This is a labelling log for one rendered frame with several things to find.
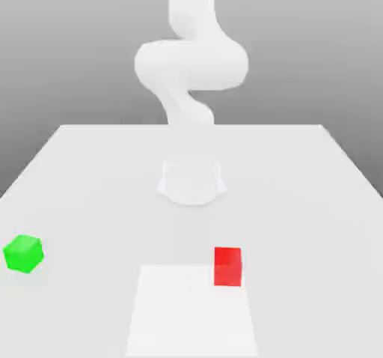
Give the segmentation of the small red cube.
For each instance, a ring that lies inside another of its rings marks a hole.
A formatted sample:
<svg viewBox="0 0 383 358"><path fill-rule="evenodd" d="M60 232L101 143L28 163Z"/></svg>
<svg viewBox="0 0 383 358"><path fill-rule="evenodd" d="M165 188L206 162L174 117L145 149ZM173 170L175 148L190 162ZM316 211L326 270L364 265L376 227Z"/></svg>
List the small red cube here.
<svg viewBox="0 0 383 358"><path fill-rule="evenodd" d="M237 247L214 249L214 286L240 287L242 284L242 250Z"/></svg>

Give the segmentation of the small green cube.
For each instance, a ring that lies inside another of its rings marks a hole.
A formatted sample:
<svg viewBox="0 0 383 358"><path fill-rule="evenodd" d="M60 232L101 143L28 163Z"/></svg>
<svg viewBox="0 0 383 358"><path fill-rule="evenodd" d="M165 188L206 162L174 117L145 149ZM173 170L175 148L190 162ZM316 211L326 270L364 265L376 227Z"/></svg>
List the small green cube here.
<svg viewBox="0 0 383 358"><path fill-rule="evenodd" d="M41 239L27 234L17 235L3 248L7 268L30 273L43 259Z"/></svg>

